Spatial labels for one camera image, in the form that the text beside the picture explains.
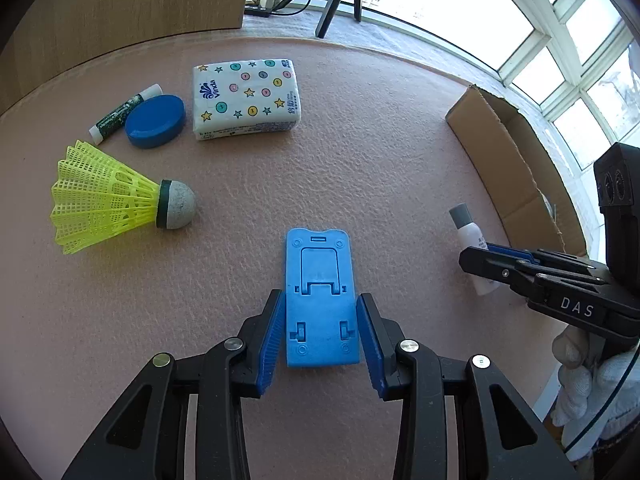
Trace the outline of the right white gloved hand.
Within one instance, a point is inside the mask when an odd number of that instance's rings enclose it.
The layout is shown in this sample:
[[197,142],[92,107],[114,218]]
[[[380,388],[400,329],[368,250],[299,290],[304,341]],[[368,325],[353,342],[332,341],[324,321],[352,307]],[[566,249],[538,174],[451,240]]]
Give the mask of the right white gloved hand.
[[572,462],[587,456],[600,440],[623,434],[639,417],[639,348],[589,367],[589,337],[568,326],[552,342],[561,385],[551,414],[562,429],[562,445]]

